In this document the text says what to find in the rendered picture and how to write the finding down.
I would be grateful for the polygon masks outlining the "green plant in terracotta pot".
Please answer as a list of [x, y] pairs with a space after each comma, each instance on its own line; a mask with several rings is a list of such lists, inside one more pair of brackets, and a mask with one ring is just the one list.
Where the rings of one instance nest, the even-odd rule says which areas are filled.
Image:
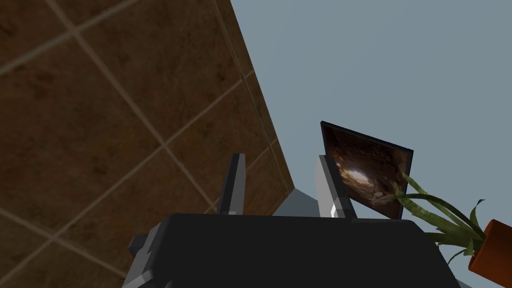
[[406, 194], [400, 189], [395, 198], [417, 217], [436, 228], [426, 233], [437, 245], [457, 246], [456, 255], [470, 257], [468, 270], [500, 285], [512, 288], [512, 226], [492, 219], [482, 228], [477, 218], [477, 208], [469, 215], [447, 201], [428, 194], [407, 174], [402, 174], [415, 193]]

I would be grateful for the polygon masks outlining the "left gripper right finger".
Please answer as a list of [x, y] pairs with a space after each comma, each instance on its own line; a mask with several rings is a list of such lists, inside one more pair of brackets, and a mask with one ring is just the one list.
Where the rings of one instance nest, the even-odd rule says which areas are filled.
[[318, 156], [314, 182], [320, 217], [357, 218], [349, 195], [344, 191], [342, 178], [329, 156]]

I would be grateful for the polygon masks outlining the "dark framed brown picture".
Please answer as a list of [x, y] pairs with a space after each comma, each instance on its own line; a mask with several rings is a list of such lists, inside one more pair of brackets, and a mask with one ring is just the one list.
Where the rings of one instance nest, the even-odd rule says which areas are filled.
[[326, 121], [320, 123], [325, 154], [333, 160], [347, 196], [392, 220], [403, 217], [395, 198], [407, 191], [414, 151]]

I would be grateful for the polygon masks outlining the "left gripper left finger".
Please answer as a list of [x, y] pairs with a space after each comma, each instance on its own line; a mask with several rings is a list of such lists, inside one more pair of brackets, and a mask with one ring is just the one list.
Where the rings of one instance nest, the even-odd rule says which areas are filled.
[[217, 214], [242, 215], [244, 210], [246, 164], [244, 153], [234, 153], [229, 161], [218, 202]]

